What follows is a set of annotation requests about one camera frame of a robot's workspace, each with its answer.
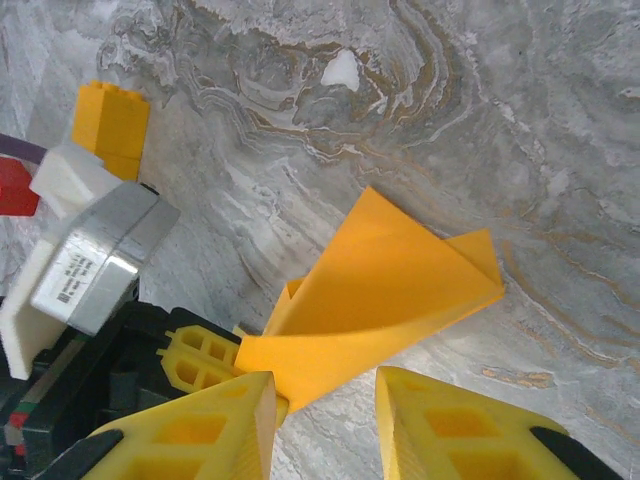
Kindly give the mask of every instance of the yellow plastic piece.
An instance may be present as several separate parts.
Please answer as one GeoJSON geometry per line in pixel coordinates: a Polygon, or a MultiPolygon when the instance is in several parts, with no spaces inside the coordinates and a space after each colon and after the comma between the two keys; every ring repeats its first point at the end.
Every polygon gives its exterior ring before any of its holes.
{"type": "Polygon", "coordinates": [[[104,425],[124,439],[85,480],[265,480],[275,387],[255,372],[104,425]]]}
{"type": "Polygon", "coordinates": [[[376,416],[385,480],[576,480],[529,432],[557,423],[402,368],[378,368],[376,416]]]}
{"type": "Polygon", "coordinates": [[[149,120],[138,92],[92,80],[78,91],[71,139],[105,161],[123,180],[136,180],[149,120]]]}
{"type": "Polygon", "coordinates": [[[487,230],[440,240],[367,188],[235,365],[274,372],[295,412],[503,294],[487,230]]]}
{"type": "MultiPolygon", "coordinates": [[[[171,343],[158,350],[169,383],[183,392],[193,393],[244,375],[233,366],[238,345],[200,325],[167,332],[171,343]]],[[[280,427],[289,410],[289,402],[277,396],[276,425],[280,427]]]]}
{"type": "Polygon", "coordinates": [[[140,160],[101,152],[95,152],[95,154],[104,161],[104,168],[120,180],[130,180],[132,182],[138,180],[140,160]]]}

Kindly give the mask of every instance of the purple cable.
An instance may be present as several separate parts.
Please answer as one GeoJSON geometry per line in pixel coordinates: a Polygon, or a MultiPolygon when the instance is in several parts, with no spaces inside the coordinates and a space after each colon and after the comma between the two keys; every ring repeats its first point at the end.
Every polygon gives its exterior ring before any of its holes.
{"type": "Polygon", "coordinates": [[[46,148],[0,133],[0,155],[16,157],[40,165],[45,153],[47,153],[46,148]]]}

